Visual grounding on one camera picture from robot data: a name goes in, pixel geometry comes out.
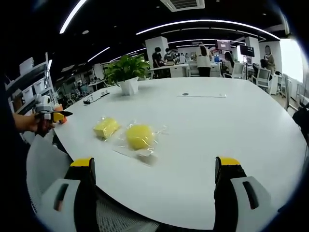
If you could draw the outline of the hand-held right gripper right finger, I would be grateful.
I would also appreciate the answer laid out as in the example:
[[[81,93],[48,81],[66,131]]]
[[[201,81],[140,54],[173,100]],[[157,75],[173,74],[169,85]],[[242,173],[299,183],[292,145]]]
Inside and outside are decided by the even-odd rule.
[[[215,158],[215,232],[261,232],[277,214],[266,188],[234,158]]]

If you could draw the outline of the person's left hand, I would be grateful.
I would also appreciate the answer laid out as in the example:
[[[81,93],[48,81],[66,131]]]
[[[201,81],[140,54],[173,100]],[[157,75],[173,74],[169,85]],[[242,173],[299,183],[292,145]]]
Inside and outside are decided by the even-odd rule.
[[[42,132],[46,133],[50,129],[53,129],[55,126],[52,122],[39,119],[37,114],[31,114],[29,116],[13,114],[15,127],[19,132]]]

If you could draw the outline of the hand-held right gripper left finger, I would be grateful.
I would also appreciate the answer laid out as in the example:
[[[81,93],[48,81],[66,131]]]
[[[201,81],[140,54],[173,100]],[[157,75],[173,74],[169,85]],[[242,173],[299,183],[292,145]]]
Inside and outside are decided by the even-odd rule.
[[[96,232],[94,158],[77,159],[43,194],[37,217],[49,232]]]

